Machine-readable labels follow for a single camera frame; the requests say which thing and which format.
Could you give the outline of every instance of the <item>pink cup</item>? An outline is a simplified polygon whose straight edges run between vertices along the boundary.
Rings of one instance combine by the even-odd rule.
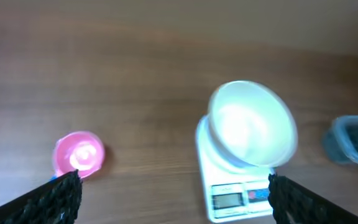
[[[55,176],[78,169],[85,178],[100,170],[104,159],[104,147],[100,139],[89,131],[76,131],[61,138],[53,152]]]

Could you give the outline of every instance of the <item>white bowl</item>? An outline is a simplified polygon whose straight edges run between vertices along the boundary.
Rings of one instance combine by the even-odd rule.
[[[209,128],[221,152],[237,166],[280,166],[298,144],[285,103],[266,86],[250,81],[229,82],[213,93]]]

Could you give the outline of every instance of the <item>clear plastic container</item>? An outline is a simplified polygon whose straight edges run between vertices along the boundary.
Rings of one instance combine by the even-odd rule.
[[[341,116],[324,135],[327,156],[338,164],[358,164],[358,116]]]

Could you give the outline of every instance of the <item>scale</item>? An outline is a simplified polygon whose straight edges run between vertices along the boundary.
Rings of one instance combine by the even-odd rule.
[[[241,154],[232,153],[236,144],[237,146],[245,146],[245,142],[232,141],[231,146],[233,147],[228,149],[227,144],[222,141],[222,136],[224,137],[225,133],[230,133],[230,131],[227,130],[227,122],[222,119],[223,116],[234,121],[234,124],[232,124],[229,129],[235,129],[236,133],[247,135],[248,133],[245,133],[241,129],[236,129],[236,127],[241,126],[250,129],[253,124],[258,126],[253,128],[259,130],[253,130],[252,133],[269,133],[269,131],[274,131],[274,128],[270,127],[269,129],[261,128],[263,125],[258,121],[259,117],[253,116],[248,112],[247,114],[245,111],[237,109],[237,107],[235,107],[235,110],[232,110],[235,111],[235,113],[229,112],[229,114],[226,115],[220,113],[224,110],[227,111],[228,108],[231,107],[230,105],[232,105],[230,101],[233,97],[229,97],[231,100],[227,100],[227,92],[232,96],[232,91],[235,89],[236,96],[242,96],[238,91],[239,87],[240,90],[246,90],[251,87],[254,89],[253,91],[257,89],[264,92],[266,92],[267,89],[258,83],[247,81],[236,81],[221,86],[211,98],[209,103],[209,115],[200,119],[196,130],[196,145],[203,181],[206,211],[208,218],[214,223],[271,215],[273,208],[267,200],[269,196],[268,177],[270,174],[274,174],[274,169],[271,167],[279,166],[288,161],[295,152],[297,145],[296,127],[291,114],[283,102],[280,101],[276,95],[273,95],[274,93],[272,94],[271,91],[268,91],[267,93],[273,97],[274,101],[279,100],[279,109],[283,109],[284,114],[289,118],[289,129],[283,126],[282,130],[284,133],[290,130],[290,132],[287,132],[287,134],[290,134],[289,138],[282,138],[282,136],[272,138],[272,141],[277,140],[279,146],[285,147],[287,150],[281,152],[276,152],[276,150],[273,152],[271,149],[268,149],[268,151],[265,151],[265,154],[269,152],[269,155],[272,154],[273,157],[278,158],[276,160],[270,158],[269,161],[265,159],[265,161],[268,161],[269,166],[266,163],[261,166],[253,166],[244,162]],[[238,118],[237,114],[241,114],[241,116],[247,114],[248,121],[242,124],[241,118]],[[236,133],[231,133],[229,137],[235,136]],[[263,137],[253,136],[252,133],[250,133],[250,135],[248,134],[248,137]],[[261,161],[260,158],[255,155],[247,157],[250,157],[253,161]]]

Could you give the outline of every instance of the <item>wooden table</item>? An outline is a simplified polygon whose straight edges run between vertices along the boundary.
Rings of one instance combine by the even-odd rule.
[[[299,147],[279,174],[358,215],[358,167],[321,147],[332,119],[358,114],[358,58],[19,7],[0,7],[0,205],[48,181],[57,139],[89,130],[107,158],[77,223],[207,223],[195,128],[231,80],[263,83],[291,109]]]

